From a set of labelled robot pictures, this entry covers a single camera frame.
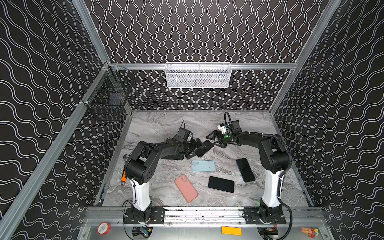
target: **white mesh basket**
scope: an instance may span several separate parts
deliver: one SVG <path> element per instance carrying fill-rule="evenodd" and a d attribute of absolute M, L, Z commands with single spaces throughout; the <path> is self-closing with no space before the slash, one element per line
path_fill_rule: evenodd
<path fill-rule="evenodd" d="M 227 88 L 230 63 L 166 63 L 169 88 Z"/>

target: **wire basket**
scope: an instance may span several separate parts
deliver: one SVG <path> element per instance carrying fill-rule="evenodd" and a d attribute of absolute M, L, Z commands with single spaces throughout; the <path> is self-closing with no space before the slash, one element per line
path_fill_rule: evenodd
<path fill-rule="evenodd" d="M 230 63 L 166 63 L 169 88 L 227 88 L 231 78 Z"/>
<path fill-rule="evenodd" d="M 103 76 L 86 106 L 96 120 L 121 120 L 129 82 L 117 82 L 109 73 Z"/>

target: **white label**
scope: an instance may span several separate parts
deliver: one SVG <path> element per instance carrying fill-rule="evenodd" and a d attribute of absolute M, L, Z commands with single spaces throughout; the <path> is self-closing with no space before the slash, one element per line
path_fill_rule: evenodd
<path fill-rule="evenodd" d="M 99 225 L 99 228 L 97 229 L 97 232 L 99 234 L 103 234 L 107 231 L 108 229 L 108 224 L 106 222 L 103 222 L 102 224 Z"/>

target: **black smartphone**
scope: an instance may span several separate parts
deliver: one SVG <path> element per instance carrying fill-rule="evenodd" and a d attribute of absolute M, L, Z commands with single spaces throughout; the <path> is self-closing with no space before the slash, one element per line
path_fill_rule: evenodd
<path fill-rule="evenodd" d="M 237 163 L 237 166 L 239 167 L 239 170 L 240 170 L 241 176 L 243 177 L 244 182 L 251 182 L 256 180 L 246 158 L 237 159 L 236 163 Z"/>
<path fill-rule="evenodd" d="M 206 154 L 211 148 L 214 147 L 213 143 L 211 143 L 209 140 L 206 140 L 204 142 L 204 146 L 203 148 L 200 148 L 199 150 L 197 150 L 195 153 L 198 157 L 202 157 L 204 154 Z"/>
<path fill-rule="evenodd" d="M 224 178 L 210 176 L 208 181 L 208 187 L 224 192 L 233 193 L 235 191 L 235 182 Z"/>

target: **wavy patterned wallpaper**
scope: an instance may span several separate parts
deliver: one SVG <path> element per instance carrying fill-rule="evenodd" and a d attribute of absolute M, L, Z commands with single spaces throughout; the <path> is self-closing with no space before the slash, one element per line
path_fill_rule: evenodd
<path fill-rule="evenodd" d="M 337 240 L 384 239 L 384 1 L 344 0 L 275 115 Z"/>
<path fill-rule="evenodd" d="M 87 206 L 93 205 L 108 169 L 125 117 L 101 122 L 84 115 L 13 240 L 76 239 Z"/>
<path fill-rule="evenodd" d="M 85 2 L 115 63 L 290 63 L 328 0 Z"/>
<path fill-rule="evenodd" d="M 0 0 L 0 219 L 102 63 L 69 0 Z"/>
<path fill-rule="evenodd" d="M 121 70 L 128 80 L 132 74 Z M 139 71 L 128 102 L 135 110 L 269 110 L 289 70 L 236 70 L 228 88 L 168 88 L 164 71 Z"/>

